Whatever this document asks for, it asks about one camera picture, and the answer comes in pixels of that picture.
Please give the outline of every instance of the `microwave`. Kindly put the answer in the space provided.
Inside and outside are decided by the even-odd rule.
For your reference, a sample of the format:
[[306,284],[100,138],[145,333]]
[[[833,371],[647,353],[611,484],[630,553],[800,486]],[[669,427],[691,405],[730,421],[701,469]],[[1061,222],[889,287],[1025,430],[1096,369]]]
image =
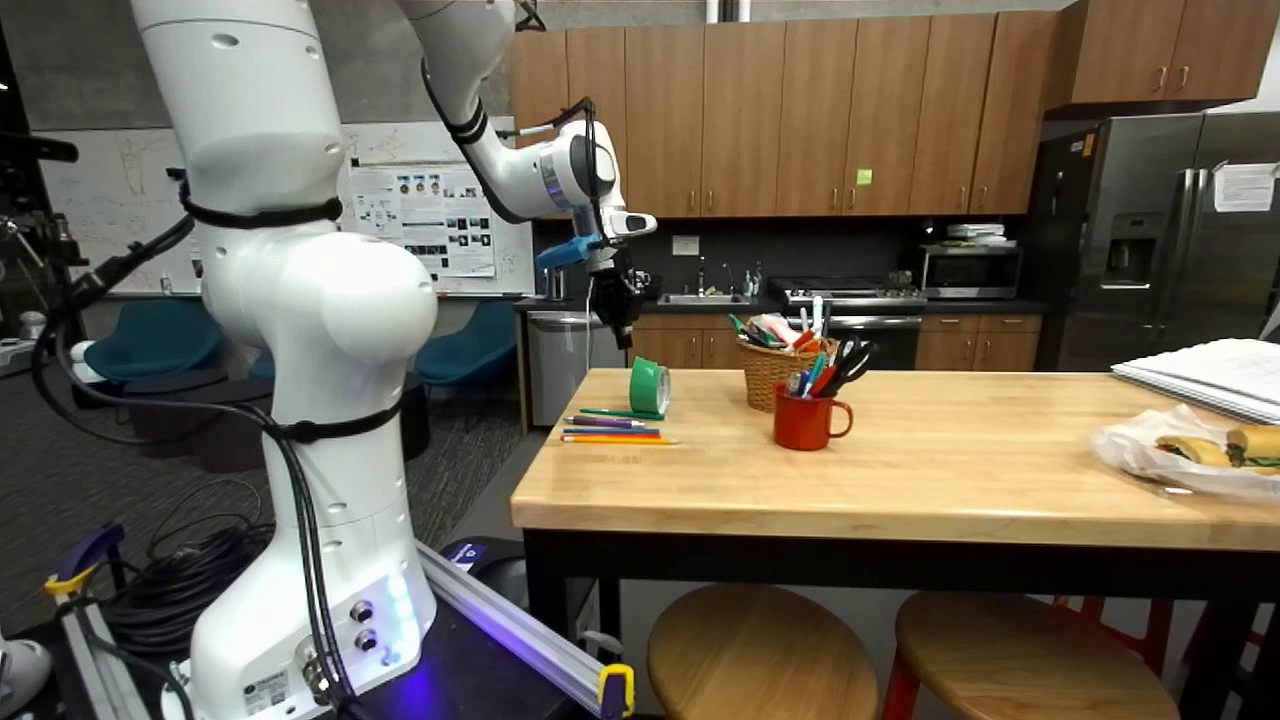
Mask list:
[[931,243],[919,258],[919,292],[949,295],[1014,295],[1025,255],[1014,243]]

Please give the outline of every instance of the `stainless steel refrigerator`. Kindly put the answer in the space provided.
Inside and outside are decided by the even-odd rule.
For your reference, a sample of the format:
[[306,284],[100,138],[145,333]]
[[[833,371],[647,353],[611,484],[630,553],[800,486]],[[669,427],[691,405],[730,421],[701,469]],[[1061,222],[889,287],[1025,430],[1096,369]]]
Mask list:
[[1280,287],[1280,115],[1046,123],[1025,231],[1041,369],[1257,336]]

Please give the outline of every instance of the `red mug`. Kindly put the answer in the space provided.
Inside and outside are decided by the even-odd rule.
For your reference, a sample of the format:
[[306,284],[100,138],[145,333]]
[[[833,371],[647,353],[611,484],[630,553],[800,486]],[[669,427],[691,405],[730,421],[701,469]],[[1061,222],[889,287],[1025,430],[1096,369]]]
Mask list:
[[836,396],[791,396],[786,385],[770,389],[770,439],[796,452],[821,452],[829,439],[851,430],[851,409]]

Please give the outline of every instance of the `paper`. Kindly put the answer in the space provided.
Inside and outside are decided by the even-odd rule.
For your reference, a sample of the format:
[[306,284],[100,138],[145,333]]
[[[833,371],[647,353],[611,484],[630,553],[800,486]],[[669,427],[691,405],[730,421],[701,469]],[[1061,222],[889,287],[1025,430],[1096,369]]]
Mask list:
[[1218,165],[1211,177],[1215,213],[1270,213],[1275,165]]
[[1280,424],[1280,343],[1211,340],[1180,353],[1139,355],[1112,369],[1114,374]]
[[494,220],[466,165],[350,169],[357,229],[404,243],[432,276],[494,276]]

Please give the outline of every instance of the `upper cabinet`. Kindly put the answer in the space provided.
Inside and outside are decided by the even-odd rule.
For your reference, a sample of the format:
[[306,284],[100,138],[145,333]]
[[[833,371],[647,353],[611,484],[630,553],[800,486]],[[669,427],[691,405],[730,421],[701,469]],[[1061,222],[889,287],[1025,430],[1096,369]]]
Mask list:
[[1280,22],[1280,0],[1257,0],[1250,22],[1248,22],[1248,72],[1260,78],[1270,54]]
[[1030,202],[1055,18],[1055,13],[1021,13],[995,18],[969,196],[969,213],[977,215],[1021,215]]
[[855,22],[847,109],[847,215],[912,213],[916,134],[922,113],[927,18]]
[[786,22],[785,29],[785,97],[774,158],[774,213],[779,215],[839,215],[847,165],[845,143],[851,130],[851,78],[855,22]]
[[704,78],[704,215],[774,215],[785,22],[707,29]]
[[962,215],[989,101],[995,17],[934,17],[919,92],[912,213]]
[[626,29],[626,209],[694,215],[704,189],[704,74],[701,29]]
[[1025,213],[1055,13],[518,31],[513,113],[593,97],[654,215]]
[[513,49],[514,129],[542,123],[566,109],[566,31],[518,31]]
[[626,37],[621,29],[566,31],[564,58],[566,97],[593,101],[593,113],[603,119],[611,151],[621,158],[623,193],[636,189],[638,169],[630,143]]
[[1222,102],[1257,97],[1270,0],[1075,0],[1050,102]]

